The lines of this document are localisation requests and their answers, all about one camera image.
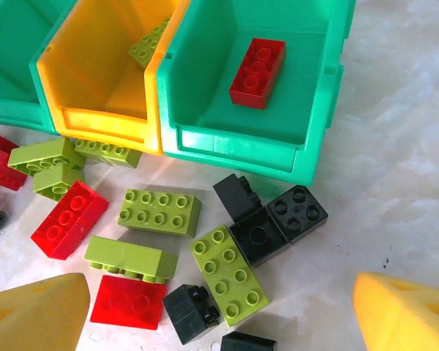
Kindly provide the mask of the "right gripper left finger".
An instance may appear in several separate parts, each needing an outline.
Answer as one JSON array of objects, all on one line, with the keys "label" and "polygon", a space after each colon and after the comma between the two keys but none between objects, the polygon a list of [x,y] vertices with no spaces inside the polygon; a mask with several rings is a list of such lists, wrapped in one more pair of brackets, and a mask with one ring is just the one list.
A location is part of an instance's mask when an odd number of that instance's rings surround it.
[{"label": "right gripper left finger", "polygon": [[89,304],[81,273],[0,292],[0,350],[75,350]]}]

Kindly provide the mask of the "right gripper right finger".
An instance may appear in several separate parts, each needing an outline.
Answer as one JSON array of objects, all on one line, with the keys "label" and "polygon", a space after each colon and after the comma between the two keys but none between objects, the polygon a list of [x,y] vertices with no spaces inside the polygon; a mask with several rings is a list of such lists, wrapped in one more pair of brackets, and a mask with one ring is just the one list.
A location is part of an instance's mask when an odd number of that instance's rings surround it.
[{"label": "right gripper right finger", "polygon": [[368,350],[439,350],[439,289],[361,272],[353,308]]}]

